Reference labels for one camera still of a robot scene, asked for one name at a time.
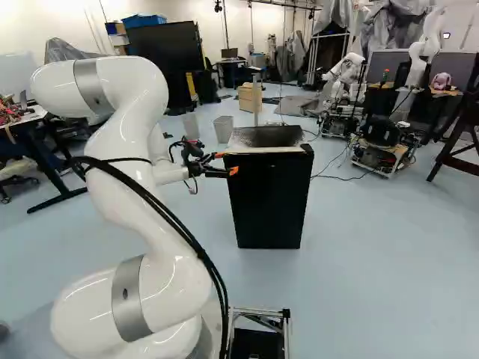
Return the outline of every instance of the computer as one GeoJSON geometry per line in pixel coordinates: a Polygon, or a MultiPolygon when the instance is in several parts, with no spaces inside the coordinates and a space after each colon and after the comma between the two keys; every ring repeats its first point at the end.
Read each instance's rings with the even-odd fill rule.
{"type": "Polygon", "coordinates": [[[222,58],[237,58],[238,57],[238,48],[233,49],[222,49],[222,58]]]}

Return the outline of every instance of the white robot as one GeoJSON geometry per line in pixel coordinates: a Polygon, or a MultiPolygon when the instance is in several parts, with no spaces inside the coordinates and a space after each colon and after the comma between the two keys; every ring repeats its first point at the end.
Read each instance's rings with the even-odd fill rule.
{"type": "MultiPolygon", "coordinates": [[[[152,194],[159,196],[157,185],[189,178],[188,168],[168,160],[158,125],[168,88],[148,60],[120,56],[47,64],[32,76],[31,91],[59,116],[114,112],[88,141],[85,155],[135,158],[112,165],[152,194]]],[[[96,168],[86,181],[100,213],[140,233],[150,250],[65,288],[52,309],[57,343],[78,359],[217,358],[221,319],[198,255],[122,182],[96,168]]]]}

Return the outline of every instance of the blue storage box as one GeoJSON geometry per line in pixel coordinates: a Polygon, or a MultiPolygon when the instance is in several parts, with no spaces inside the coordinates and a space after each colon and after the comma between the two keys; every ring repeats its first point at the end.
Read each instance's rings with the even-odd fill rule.
{"type": "Polygon", "coordinates": [[[107,22],[105,27],[108,35],[115,35],[117,33],[117,26],[114,22],[107,22]]]}
{"type": "Polygon", "coordinates": [[[125,24],[125,28],[140,28],[142,26],[165,24],[166,18],[159,15],[150,15],[150,16],[133,15],[130,17],[126,17],[125,19],[122,19],[121,21],[123,21],[123,24],[125,24]]]}

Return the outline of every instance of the light blue floor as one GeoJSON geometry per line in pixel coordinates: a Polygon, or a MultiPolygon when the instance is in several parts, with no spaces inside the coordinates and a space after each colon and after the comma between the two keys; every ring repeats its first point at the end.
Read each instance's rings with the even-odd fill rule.
{"type": "MultiPolygon", "coordinates": [[[[279,95],[277,85],[266,86],[264,96],[279,95]]],[[[301,92],[284,86],[281,95],[301,92]]],[[[263,105],[261,120],[280,121],[274,109],[263,105]]],[[[253,124],[234,99],[195,114],[207,151],[222,148],[212,125],[218,116],[253,124]]],[[[284,120],[317,131],[312,119],[284,120]]],[[[183,134],[180,117],[162,124],[175,138],[183,134]]],[[[316,171],[344,148],[334,139],[311,145],[316,171]]],[[[299,251],[238,249],[222,179],[200,179],[198,196],[182,183],[162,193],[218,266],[232,304],[291,308],[293,358],[476,358],[479,179],[443,168],[426,182],[440,149],[421,148],[417,162],[393,180],[313,181],[299,251]]],[[[327,172],[363,173],[348,162],[327,172]]],[[[72,174],[64,179],[82,185],[72,174]]],[[[0,206],[0,318],[8,322],[49,303],[72,280],[145,251],[135,233],[105,222],[87,194],[26,215],[55,193],[44,181],[0,206]]]]}

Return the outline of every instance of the stuffed animal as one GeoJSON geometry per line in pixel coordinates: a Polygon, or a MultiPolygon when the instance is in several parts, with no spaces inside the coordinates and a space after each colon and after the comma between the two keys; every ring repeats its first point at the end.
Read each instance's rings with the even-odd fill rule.
{"type": "Polygon", "coordinates": [[[431,86],[434,90],[445,90],[446,86],[451,86],[452,77],[448,73],[438,73],[434,76],[431,86]]]}

